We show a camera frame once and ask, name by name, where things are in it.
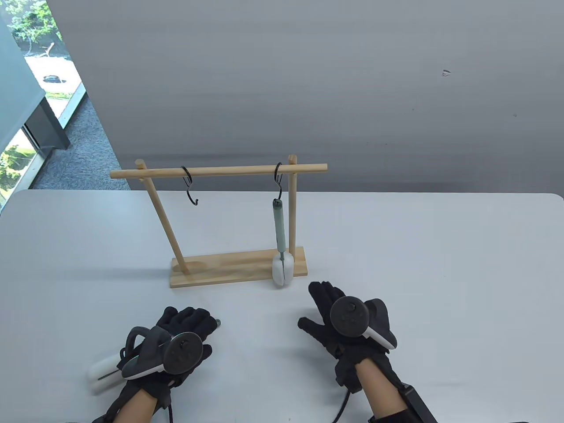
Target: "wooden base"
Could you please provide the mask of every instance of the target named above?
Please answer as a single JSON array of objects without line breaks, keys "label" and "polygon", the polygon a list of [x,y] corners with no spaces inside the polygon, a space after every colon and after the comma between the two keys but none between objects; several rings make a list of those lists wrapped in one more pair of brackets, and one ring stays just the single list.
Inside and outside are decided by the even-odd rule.
[{"label": "wooden base", "polygon": [[[178,261],[173,258],[170,287],[181,288],[272,279],[272,258],[277,252],[276,249],[272,249],[184,257],[184,262],[190,270],[189,275],[180,271]],[[296,247],[294,276],[307,276],[307,262],[303,247]]]}]

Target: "gloved hand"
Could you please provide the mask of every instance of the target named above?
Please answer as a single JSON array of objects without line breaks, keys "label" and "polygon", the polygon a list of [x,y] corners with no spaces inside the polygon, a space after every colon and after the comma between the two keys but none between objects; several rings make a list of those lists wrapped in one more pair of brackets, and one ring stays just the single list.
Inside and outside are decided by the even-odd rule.
[{"label": "gloved hand", "polygon": [[319,341],[333,357],[336,359],[345,357],[350,363],[358,364],[375,353],[389,353],[388,349],[372,338],[363,336],[351,338],[335,330],[329,314],[335,301],[345,296],[343,291],[329,282],[312,282],[308,290],[318,307],[324,324],[320,325],[303,317],[298,320],[298,327]]},{"label": "gloved hand", "polygon": [[[202,341],[217,328],[216,320],[210,316],[208,310],[197,309],[188,307],[181,312],[178,312],[174,307],[167,307],[162,313],[162,317],[158,320],[156,326],[166,330],[172,336],[178,335],[183,332],[196,333]],[[122,360],[118,364],[118,368],[123,368],[123,365],[132,357],[139,354],[141,345],[133,349],[129,357],[124,357],[122,350]],[[120,396],[113,402],[106,414],[94,420],[93,423],[110,423],[112,422],[119,410],[140,390],[143,389],[150,396],[157,399],[157,406],[155,412],[159,408],[166,408],[170,406],[170,390],[176,386],[180,386],[186,378],[198,367],[202,361],[212,354],[212,346],[208,344],[203,345],[202,357],[200,361],[192,367],[189,371],[182,374],[169,374],[166,372],[155,372],[138,379],[128,380],[124,388],[120,392]]]},{"label": "gloved hand", "polygon": [[[157,326],[163,328],[171,335],[183,332],[194,332],[202,341],[217,329],[216,320],[210,316],[208,310],[187,307],[178,312],[174,307],[167,307],[158,320]],[[212,354],[212,346],[204,344],[204,350],[200,361],[188,372],[182,374],[168,374],[166,372],[151,373],[147,376],[128,381],[140,389],[146,391],[150,396],[158,400],[162,408],[170,404],[170,389],[180,386],[186,378],[198,367],[202,361]]]},{"label": "gloved hand", "polygon": [[338,333],[331,323],[331,307],[339,298],[345,294],[339,288],[329,282],[312,282],[308,290],[318,307],[323,325],[302,317],[298,320],[298,327],[319,341],[329,353],[338,361],[335,366],[337,383],[346,386],[352,393],[362,389],[356,375],[355,364],[366,358],[370,358],[384,375],[396,387],[402,386],[398,376],[391,369],[390,362],[386,356],[389,350],[381,346],[372,338],[359,336],[352,338]]}]

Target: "metal hook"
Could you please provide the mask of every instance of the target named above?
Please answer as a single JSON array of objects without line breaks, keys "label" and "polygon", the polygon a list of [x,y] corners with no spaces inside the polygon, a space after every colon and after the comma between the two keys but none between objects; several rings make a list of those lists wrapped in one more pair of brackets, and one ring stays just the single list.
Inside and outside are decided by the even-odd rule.
[{"label": "metal hook", "polygon": [[186,177],[188,178],[188,180],[186,180],[186,178],[182,178],[182,180],[184,181],[184,183],[186,184],[186,194],[188,194],[188,198],[190,199],[190,201],[192,202],[192,204],[194,204],[194,206],[198,205],[198,199],[196,199],[196,201],[194,201],[192,199],[192,197],[190,196],[190,185],[192,185],[192,175],[190,174],[190,172],[188,171],[188,169],[186,169],[184,166],[182,166],[182,169],[184,169],[184,171],[186,172]]},{"label": "metal hook", "polygon": [[282,175],[278,175],[278,168],[280,167],[281,164],[282,164],[281,161],[278,162],[278,164],[276,165],[276,169],[274,169],[274,182],[276,182],[276,184],[280,188],[280,192],[278,194],[279,200],[282,197],[282,185],[280,185],[280,183],[282,182]]}]

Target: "green foliage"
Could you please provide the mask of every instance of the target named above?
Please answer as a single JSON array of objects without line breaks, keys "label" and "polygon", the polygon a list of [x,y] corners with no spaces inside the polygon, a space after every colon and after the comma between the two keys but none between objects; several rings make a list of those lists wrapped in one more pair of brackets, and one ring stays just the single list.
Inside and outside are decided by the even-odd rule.
[{"label": "green foliage", "polygon": [[56,36],[62,40],[61,33],[45,0],[0,0],[6,12],[12,15],[14,37],[38,43],[42,37]]},{"label": "green foliage", "polygon": [[70,100],[72,96],[73,96],[72,92],[50,92],[50,91],[47,91],[45,93],[45,97],[53,98],[53,99],[57,99],[57,100]]},{"label": "green foliage", "polygon": [[4,164],[5,168],[22,170],[29,165],[34,156],[35,152],[33,151],[17,149],[17,146],[12,146],[2,153],[0,163]]},{"label": "green foliage", "polygon": [[0,188],[8,191],[14,188],[20,179],[20,174],[18,172],[3,166],[2,160],[0,160]]}]

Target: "cable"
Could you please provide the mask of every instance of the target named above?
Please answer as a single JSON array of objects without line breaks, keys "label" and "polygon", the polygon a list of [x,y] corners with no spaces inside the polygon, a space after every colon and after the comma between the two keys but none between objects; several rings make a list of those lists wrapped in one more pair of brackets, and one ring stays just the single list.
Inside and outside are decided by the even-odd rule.
[{"label": "cable", "polygon": [[333,420],[332,423],[337,423],[337,421],[339,421],[339,419],[341,418],[341,415],[343,414],[343,411],[345,411],[345,407],[347,406],[347,402],[349,402],[350,396],[351,396],[351,391],[347,389],[347,393],[345,394],[345,399],[343,400],[343,403],[341,404],[341,409],[337,413],[337,417],[335,417],[335,420]]}]

